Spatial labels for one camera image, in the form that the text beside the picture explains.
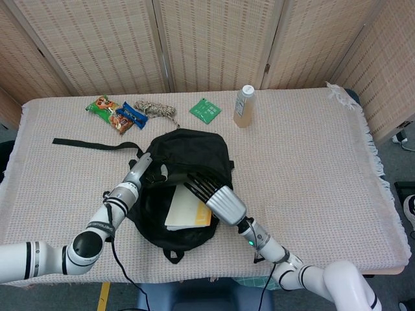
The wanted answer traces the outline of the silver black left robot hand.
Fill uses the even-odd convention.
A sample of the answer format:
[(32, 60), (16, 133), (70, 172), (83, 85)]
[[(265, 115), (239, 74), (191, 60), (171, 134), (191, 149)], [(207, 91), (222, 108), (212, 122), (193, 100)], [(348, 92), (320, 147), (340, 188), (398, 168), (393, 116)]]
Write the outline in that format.
[(144, 153), (139, 160), (132, 166), (123, 183), (132, 183), (138, 189), (156, 183), (166, 182), (169, 172), (165, 164), (152, 164), (153, 159), (150, 153)]

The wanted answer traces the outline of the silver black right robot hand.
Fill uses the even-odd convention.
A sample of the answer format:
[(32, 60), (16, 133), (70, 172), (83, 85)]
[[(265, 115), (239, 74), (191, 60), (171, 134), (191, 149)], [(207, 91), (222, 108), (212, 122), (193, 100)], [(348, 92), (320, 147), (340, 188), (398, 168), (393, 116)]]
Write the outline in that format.
[(184, 186), (222, 222), (238, 225), (246, 216), (246, 205), (226, 184), (209, 176), (187, 174)]

